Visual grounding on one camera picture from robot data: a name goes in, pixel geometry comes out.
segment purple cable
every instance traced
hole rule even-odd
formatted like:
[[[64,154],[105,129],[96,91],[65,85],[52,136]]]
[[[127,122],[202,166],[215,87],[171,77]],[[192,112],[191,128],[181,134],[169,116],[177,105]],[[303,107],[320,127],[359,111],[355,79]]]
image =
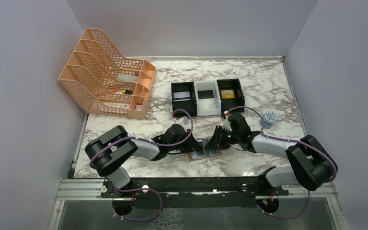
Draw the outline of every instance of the purple cable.
[[[260,208],[260,210],[262,210],[262,212],[268,216],[271,216],[273,218],[277,218],[277,219],[294,219],[294,218],[297,218],[297,217],[300,217],[302,214],[304,214],[308,207],[310,206],[310,203],[311,203],[311,193],[309,190],[308,191],[308,202],[307,202],[307,205],[305,206],[304,210],[302,210],[300,213],[296,214],[296,215],[293,215],[293,216],[290,216],[290,217],[283,217],[283,216],[278,216],[278,215],[275,215],[275,214],[271,214],[271,213],[268,213],[266,211],[263,211],[263,209],[258,206]]]
[[[239,108],[246,108],[246,109],[250,109],[252,110],[253,112],[255,112],[259,117],[260,119],[263,120],[263,117],[262,115],[260,115],[259,112],[257,112],[255,109],[253,108],[250,108],[250,107],[246,107],[246,106],[236,106],[234,108],[231,108],[228,110],[228,112],[234,110],[234,109],[239,109]],[[319,151],[317,148],[307,144],[307,143],[304,143],[300,140],[290,140],[290,139],[286,139],[286,138],[279,138],[279,137],[273,137],[273,136],[269,136],[269,135],[266,135],[265,133],[263,133],[263,127],[260,129],[260,134],[262,134],[263,137],[265,138],[270,138],[270,139],[273,139],[273,140],[279,140],[279,141],[289,141],[289,142],[293,142],[293,143],[298,143],[298,144],[301,144],[301,145],[304,145],[305,147],[307,148],[310,148],[312,150],[314,150],[315,152],[317,152],[318,154],[320,154],[322,157],[324,157],[332,166],[332,171],[333,171],[333,174],[332,174],[332,177],[327,181],[327,182],[331,182],[335,179],[336,177],[336,174],[338,173],[338,171],[336,170],[336,166],[335,164],[332,162],[332,160],[327,156],[325,155],[323,152]]]
[[[152,191],[154,192],[158,197],[159,197],[159,200],[160,200],[160,207],[159,207],[159,210],[157,211],[156,214],[154,214],[153,216],[149,217],[149,218],[144,218],[144,219],[136,219],[136,218],[130,218],[130,217],[124,217],[124,216],[120,216],[119,214],[116,213],[116,210],[115,210],[115,207],[114,205],[112,204],[112,210],[114,211],[114,214],[115,216],[117,217],[120,217],[121,219],[128,219],[128,220],[132,220],[132,221],[148,221],[148,220],[151,220],[151,219],[154,219],[156,218],[160,213],[161,213],[161,210],[163,209],[163,200],[160,196],[160,194],[152,189],[152,188],[135,188],[135,189],[127,189],[127,190],[123,190],[123,189],[119,189],[117,187],[115,187],[115,185],[111,182],[112,186],[114,187],[115,190],[117,190],[118,192],[121,192],[121,193],[128,193],[128,192],[135,192],[135,191],[142,191],[142,190],[149,190],[149,191]]]
[[[157,145],[157,146],[162,146],[162,147],[171,147],[171,146],[176,146],[176,145],[179,145],[179,144],[182,144],[184,143],[188,138],[190,138],[191,134],[193,133],[193,128],[194,128],[194,122],[193,122],[193,119],[192,117],[190,116],[190,114],[185,111],[184,109],[176,109],[173,111],[172,113],[172,116],[174,118],[174,114],[178,111],[182,111],[185,113],[185,115],[187,115],[187,117],[190,119],[191,121],[191,129],[190,129],[190,132],[188,133],[188,135],[181,141],[177,142],[177,143],[173,143],[173,144],[159,144],[159,143],[156,143],[156,142],[153,142],[151,140],[147,140],[147,139],[144,139],[144,138],[137,138],[137,137],[125,137],[125,138],[121,138],[117,141],[114,141],[112,142],[110,145],[106,146],[105,148],[103,148],[101,151],[99,151],[97,154],[95,154],[91,160],[90,160],[90,167],[91,168],[94,168],[94,165],[93,163],[96,161],[96,159],[98,159],[98,157],[105,151],[107,151],[108,149],[110,149],[112,146],[115,146],[117,144],[119,144],[120,142],[122,141],[125,141],[125,140],[129,140],[129,139],[137,139],[137,140],[141,140],[141,141],[145,141],[147,143],[150,143],[150,144],[153,144],[153,145]]]

